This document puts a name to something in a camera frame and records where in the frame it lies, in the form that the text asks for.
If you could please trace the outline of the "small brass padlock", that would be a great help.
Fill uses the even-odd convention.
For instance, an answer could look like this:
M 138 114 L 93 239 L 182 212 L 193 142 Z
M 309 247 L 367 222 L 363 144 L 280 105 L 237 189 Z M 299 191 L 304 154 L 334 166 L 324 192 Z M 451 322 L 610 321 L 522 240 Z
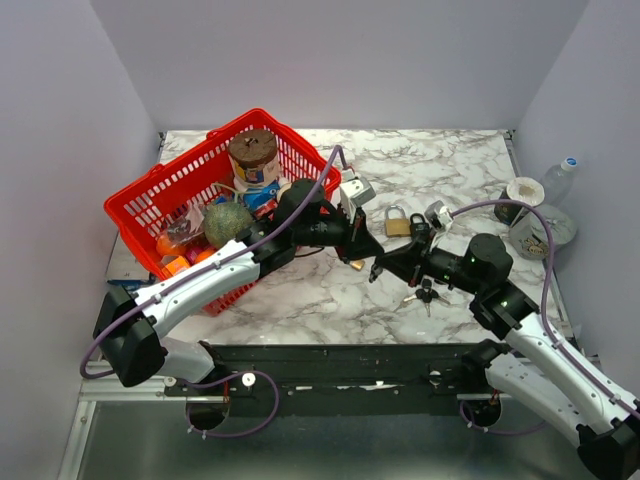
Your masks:
M 356 271 L 361 271 L 364 268 L 365 264 L 365 260 L 353 260 L 349 262 L 350 267 Z

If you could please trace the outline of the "large brass padlock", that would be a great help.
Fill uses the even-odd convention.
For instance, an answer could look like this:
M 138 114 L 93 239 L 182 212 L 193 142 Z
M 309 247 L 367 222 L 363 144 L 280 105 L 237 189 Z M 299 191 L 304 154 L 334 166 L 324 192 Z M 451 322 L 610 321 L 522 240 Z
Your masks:
M 410 221 L 400 205 L 390 205 L 385 209 L 384 227 L 388 238 L 410 236 Z

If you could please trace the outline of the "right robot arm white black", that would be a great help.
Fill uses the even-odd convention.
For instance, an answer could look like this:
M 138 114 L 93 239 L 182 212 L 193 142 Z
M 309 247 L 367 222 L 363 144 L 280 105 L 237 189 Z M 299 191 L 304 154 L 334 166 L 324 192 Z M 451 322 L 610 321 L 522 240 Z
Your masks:
M 425 278 L 470 293 L 475 320 L 505 342 L 492 342 L 464 362 L 469 390 L 489 385 L 527 406 L 562 433 L 584 466 L 599 479 L 628 479 L 639 469 L 639 400 L 607 377 L 541 308 L 509 281 L 513 264 L 502 240 L 474 236 L 464 255 L 434 248 L 428 239 L 376 257 L 370 277 L 388 271 L 414 287 Z

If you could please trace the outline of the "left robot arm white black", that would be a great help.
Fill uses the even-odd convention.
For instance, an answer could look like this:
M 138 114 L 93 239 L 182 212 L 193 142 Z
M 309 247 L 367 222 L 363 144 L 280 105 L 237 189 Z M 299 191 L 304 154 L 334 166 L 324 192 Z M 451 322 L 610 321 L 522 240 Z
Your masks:
M 373 187 L 355 177 L 339 191 L 341 201 L 332 206 L 319 184 L 297 180 L 273 214 L 248 225 L 201 263 L 132 293 L 110 287 L 93 338 L 121 384 L 133 387 L 163 374 L 186 380 L 201 395 L 212 394 L 222 380 L 213 354 L 201 342 L 169 336 L 182 320 L 287 265 L 302 246 L 333 247 L 345 263 L 382 254 L 362 208 L 374 198 Z

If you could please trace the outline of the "black-headed key bunch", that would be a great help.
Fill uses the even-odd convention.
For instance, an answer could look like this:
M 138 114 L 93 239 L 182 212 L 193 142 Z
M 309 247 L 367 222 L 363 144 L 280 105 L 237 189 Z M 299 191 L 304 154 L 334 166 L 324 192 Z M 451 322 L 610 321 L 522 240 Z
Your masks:
M 433 282 L 430 279 L 424 279 L 414 293 L 401 301 L 401 305 L 406 306 L 414 301 L 420 301 L 424 305 L 428 317 L 431 316 L 432 303 L 441 303 L 447 306 L 451 304 L 449 300 L 433 288 Z

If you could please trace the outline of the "black padlock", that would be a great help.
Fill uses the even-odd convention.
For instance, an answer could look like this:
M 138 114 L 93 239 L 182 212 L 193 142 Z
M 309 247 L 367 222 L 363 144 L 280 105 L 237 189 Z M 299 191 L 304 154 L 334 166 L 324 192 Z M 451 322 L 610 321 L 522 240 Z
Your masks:
M 422 214 L 413 213 L 410 215 L 409 220 L 410 220 L 409 229 L 410 229 L 410 235 L 412 239 L 416 239 L 422 235 L 429 234 L 431 230 L 431 226 L 429 225 L 429 223 L 427 222 L 427 220 Z

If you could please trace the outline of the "grey-wrapped toilet paper roll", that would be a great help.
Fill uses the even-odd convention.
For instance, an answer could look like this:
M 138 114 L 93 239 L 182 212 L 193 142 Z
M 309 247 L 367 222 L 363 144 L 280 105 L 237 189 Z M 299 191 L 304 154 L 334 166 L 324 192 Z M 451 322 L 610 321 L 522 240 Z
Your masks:
M 540 205 L 536 211 L 545 218 L 556 249 L 575 238 L 577 224 L 564 211 L 552 205 Z M 524 259 L 544 260 L 548 257 L 548 235 L 540 219 L 530 211 L 510 227 L 509 242 Z

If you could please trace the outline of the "green netted melon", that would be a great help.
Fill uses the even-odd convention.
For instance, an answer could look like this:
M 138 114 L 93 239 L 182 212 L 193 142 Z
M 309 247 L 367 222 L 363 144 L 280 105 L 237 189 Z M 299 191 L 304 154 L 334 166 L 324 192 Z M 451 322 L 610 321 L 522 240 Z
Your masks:
M 215 204 L 206 210 L 204 234 L 213 248 L 220 249 L 252 222 L 251 213 L 240 203 Z

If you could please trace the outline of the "brown-lid ice cream cup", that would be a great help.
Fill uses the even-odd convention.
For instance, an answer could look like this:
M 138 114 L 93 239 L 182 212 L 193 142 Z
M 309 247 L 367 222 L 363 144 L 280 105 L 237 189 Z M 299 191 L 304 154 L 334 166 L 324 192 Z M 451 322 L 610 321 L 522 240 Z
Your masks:
M 278 144 L 269 130 L 243 131 L 231 139 L 227 151 L 240 191 L 266 187 L 280 176 Z

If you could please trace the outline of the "clear plastic water bottle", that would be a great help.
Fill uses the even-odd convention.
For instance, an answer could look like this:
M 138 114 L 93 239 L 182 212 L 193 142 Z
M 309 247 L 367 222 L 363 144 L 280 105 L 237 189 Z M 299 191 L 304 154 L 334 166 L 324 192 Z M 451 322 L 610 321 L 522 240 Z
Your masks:
M 561 204 L 571 190 L 577 169 L 578 161 L 574 157 L 567 157 L 546 171 L 539 180 L 544 190 L 546 205 Z

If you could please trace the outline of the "orange snack box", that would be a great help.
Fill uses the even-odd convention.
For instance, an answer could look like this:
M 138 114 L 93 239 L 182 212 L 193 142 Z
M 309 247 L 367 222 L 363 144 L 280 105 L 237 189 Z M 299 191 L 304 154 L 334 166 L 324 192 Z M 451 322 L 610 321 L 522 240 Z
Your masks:
M 161 260 L 161 271 L 165 279 L 171 278 L 191 267 L 189 261 L 182 255 L 167 255 Z

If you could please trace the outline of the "orange fruit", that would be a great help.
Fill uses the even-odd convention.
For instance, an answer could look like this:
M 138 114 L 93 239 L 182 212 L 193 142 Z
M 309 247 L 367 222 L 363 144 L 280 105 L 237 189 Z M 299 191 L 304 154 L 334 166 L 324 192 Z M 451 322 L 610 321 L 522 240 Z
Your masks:
M 161 256 L 184 256 L 186 247 L 179 242 L 172 241 L 167 234 L 161 234 L 155 246 L 156 252 Z

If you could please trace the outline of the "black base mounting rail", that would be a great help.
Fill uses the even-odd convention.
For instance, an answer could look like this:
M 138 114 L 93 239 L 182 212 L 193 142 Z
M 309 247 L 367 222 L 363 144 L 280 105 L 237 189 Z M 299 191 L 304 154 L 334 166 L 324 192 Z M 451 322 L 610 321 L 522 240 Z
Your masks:
M 207 345 L 214 369 L 166 388 L 199 426 L 231 417 L 451 415 L 487 394 L 486 369 L 510 349 L 477 344 Z

